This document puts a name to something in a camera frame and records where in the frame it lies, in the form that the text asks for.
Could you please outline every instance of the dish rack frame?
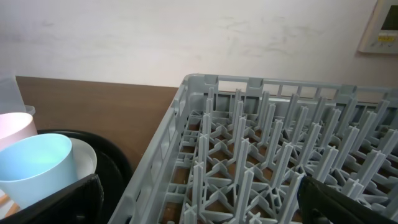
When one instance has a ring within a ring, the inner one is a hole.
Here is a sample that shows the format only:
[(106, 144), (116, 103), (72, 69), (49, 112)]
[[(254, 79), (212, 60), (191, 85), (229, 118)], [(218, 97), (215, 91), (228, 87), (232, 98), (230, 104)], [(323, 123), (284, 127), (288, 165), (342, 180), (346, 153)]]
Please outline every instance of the dish rack frame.
[[(182, 204), (184, 224), (297, 223), (304, 175), (398, 220), (397, 129), (398, 89), (187, 75), (109, 224), (164, 223), (168, 202)], [(189, 170), (186, 182), (173, 182), (176, 169)], [(207, 210), (215, 201), (227, 212)]]

